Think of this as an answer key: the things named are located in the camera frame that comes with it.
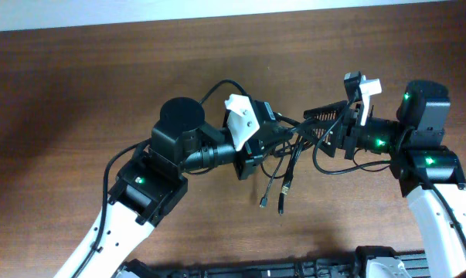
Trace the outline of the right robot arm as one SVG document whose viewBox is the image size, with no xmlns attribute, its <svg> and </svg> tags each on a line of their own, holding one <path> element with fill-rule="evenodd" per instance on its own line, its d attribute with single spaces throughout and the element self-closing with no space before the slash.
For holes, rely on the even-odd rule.
<svg viewBox="0 0 466 278">
<path fill-rule="evenodd" d="M 352 159 L 357 150 L 388 154 L 423 240 L 432 277 L 466 277 L 466 178 L 458 156 L 442 144 L 450 110 L 445 86 L 413 80 L 406 86 L 395 120 L 372 116 L 370 100 L 382 93 L 378 79 L 344 81 L 348 99 L 304 112 L 317 150 L 337 149 Z"/>
</svg>

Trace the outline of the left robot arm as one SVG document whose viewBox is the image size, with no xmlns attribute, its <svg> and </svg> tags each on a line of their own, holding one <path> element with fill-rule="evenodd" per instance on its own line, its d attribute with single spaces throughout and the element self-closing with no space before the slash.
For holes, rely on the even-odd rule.
<svg viewBox="0 0 466 278">
<path fill-rule="evenodd" d="M 127 147 L 130 160 L 114 184 L 103 178 L 101 210 L 58 277 L 112 277 L 188 191 L 186 174 L 231 164 L 240 180 L 287 146 L 304 125 L 275 113 L 267 102 L 232 94 L 223 126 L 206 122 L 203 102 L 168 100 L 149 139 Z"/>
</svg>

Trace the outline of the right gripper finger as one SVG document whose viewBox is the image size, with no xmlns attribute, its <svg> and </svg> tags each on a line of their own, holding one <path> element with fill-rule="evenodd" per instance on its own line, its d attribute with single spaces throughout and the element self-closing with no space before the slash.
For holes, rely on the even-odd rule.
<svg viewBox="0 0 466 278">
<path fill-rule="evenodd" d="M 331 125 L 332 123 L 311 124 L 307 127 L 301 128 L 299 130 L 299 134 L 302 135 L 307 141 L 311 142 L 313 145 L 316 145 Z M 341 132 L 342 125 L 336 124 L 329 131 L 325 139 L 321 142 L 319 150 L 323 151 L 326 155 L 333 158 L 335 156 L 336 149 L 340 146 L 342 141 Z"/>
<path fill-rule="evenodd" d="M 336 121 L 344 118 L 344 115 L 349 108 L 349 102 L 347 100 L 331 103 L 323 107 L 317 107 L 310 110 L 306 110 L 303 113 L 304 122 L 310 120 L 317 121 Z"/>
</svg>

